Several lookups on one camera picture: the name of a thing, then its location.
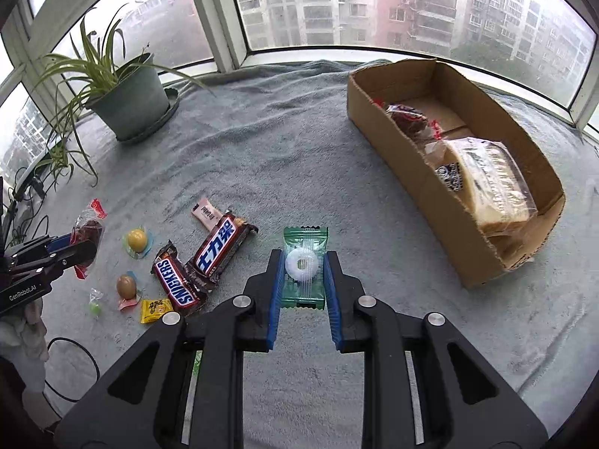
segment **brown round candy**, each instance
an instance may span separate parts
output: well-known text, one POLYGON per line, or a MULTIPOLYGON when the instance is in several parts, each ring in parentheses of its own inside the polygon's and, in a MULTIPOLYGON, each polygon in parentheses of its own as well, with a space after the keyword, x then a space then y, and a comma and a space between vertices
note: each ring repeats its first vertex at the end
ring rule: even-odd
POLYGON ((125 300, 134 299, 137 295, 136 279, 130 275, 121 275, 116 281, 116 291, 125 300))

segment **gray blanket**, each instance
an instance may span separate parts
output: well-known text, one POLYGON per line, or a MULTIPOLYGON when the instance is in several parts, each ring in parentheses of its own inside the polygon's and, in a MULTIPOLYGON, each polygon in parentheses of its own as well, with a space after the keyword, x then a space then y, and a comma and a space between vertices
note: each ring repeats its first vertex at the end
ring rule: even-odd
MULTIPOLYGON (((260 228, 230 263, 207 308, 264 271, 270 250, 282 246, 284 226, 326 225, 328 247, 337 250, 345 273, 398 311, 443 312, 554 432, 599 368, 594 148, 556 119, 492 95, 546 154, 567 203, 533 262, 466 290, 409 195, 347 119, 352 67, 320 61, 214 77, 215 95, 186 89, 173 119, 133 147, 118 144, 97 118, 83 124, 80 134, 100 183, 92 189, 89 177, 77 172, 49 194, 42 214, 50 216, 51 234, 64 234, 97 197, 108 213, 106 233, 89 278, 67 272, 44 298, 47 337, 81 342, 101 370, 108 369, 146 329, 139 307, 118 311, 117 277, 133 270, 145 298, 162 297, 149 274, 153 255, 169 239, 184 260, 193 255, 207 232, 190 210, 206 195, 260 228), (142 260, 121 245, 138 225, 155 237, 142 260), (88 310, 92 287, 106 294, 98 319, 88 310)), ((95 377, 85 355, 57 343, 47 379, 79 397, 95 377)), ((246 356, 246 447, 359 447, 362 382, 362 357, 335 351, 326 312, 282 310, 275 350, 246 356)), ((50 397, 60 410, 69 408, 50 397)))

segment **potted plant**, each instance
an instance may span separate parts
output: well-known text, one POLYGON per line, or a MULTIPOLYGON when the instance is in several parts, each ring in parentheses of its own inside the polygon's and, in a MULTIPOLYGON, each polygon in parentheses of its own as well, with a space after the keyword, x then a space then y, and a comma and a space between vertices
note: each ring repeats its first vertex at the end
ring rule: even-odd
POLYGON ((168 71, 183 77, 199 86, 201 81, 178 70, 154 64, 153 54, 142 53, 123 65, 115 64, 115 35, 122 41, 122 55, 125 59, 125 38, 116 19, 117 10, 112 17, 104 37, 97 37, 96 46, 92 37, 96 31, 86 32, 85 15, 79 25, 83 42, 83 52, 73 46, 76 58, 50 53, 44 55, 48 64, 40 77, 41 83, 52 76, 59 76, 61 83, 80 81, 83 88, 62 108, 58 106, 58 85, 56 86, 55 116, 50 119, 50 135, 46 140, 49 151, 48 158, 42 160, 38 167, 50 166, 53 176, 73 175, 74 166, 78 166, 88 174, 94 175, 96 183, 98 174, 89 160, 75 126, 76 117, 83 108, 92 109, 115 132, 118 141, 140 141, 157 131, 173 114, 179 103, 174 89, 164 90, 158 77, 157 69, 168 71), (76 148, 68 148, 68 140, 74 137, 76 148))

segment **cardboard box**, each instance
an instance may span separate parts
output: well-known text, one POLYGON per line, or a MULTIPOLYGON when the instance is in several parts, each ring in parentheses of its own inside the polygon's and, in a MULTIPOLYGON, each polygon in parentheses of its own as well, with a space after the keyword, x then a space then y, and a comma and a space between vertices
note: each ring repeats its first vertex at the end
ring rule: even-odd
POLYGON ((467 287, 522 265, 544 244, 564 209, 561 182, 537 145, 507 111, 450 65, 409 59, 353 71, 347 114, 410 193, 467 287), (538 216, 515 236, 486 238, 423 152, 372 98, 420 109, 439 122, 444 137, 504 143, 528 184, 538 216))

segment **yellow wrapper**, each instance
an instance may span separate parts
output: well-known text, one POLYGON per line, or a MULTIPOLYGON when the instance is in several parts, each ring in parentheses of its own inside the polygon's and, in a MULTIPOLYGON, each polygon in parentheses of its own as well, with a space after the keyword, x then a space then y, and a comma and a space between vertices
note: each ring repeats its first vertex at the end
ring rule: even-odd
POLYGON ((173 306, 168 299, 142 300, 142 318, 140 323, 147 324, 157 321, 163 314, 171 312, 173 306))

